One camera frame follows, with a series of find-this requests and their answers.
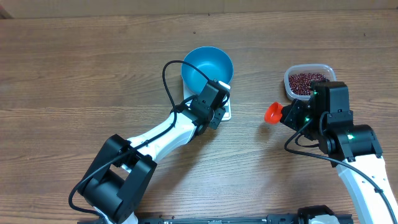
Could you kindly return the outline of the orange scoop with blue handle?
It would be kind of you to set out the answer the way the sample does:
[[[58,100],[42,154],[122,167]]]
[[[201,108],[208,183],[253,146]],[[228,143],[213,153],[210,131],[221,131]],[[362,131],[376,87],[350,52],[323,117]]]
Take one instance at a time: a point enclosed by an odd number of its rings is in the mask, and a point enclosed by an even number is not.
[[[269,124],[277,124],[282,118],[282,108],[283,106],[278,102],[271,104],[264,115],[264,121]]]

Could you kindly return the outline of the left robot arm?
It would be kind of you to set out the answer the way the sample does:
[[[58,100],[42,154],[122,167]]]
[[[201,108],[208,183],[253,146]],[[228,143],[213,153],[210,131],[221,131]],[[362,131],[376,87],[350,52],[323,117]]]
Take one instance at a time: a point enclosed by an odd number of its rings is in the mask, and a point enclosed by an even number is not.
[[[216,129],[226,110],[229,85],[208,81],[199,95],[174,106],[150,131],[129,139],[109,137],[73,189],[93,207],[95,223],[137,223],[134,211],[161,159],[206,128]]]

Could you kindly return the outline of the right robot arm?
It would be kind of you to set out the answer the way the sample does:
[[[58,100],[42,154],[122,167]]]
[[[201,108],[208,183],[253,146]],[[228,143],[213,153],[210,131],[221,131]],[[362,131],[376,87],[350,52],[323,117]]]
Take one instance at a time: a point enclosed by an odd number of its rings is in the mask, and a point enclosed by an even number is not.
[[[278,106],[278,120],[293,129],[289,141],[316,140],[321,154],[301,155],[329,161],[343,181],[361,223],[397,223],[397,202],[386,174],[382,148],[367,124],[355,125],[349,90],[343,82],[312,83],[308,101]]]

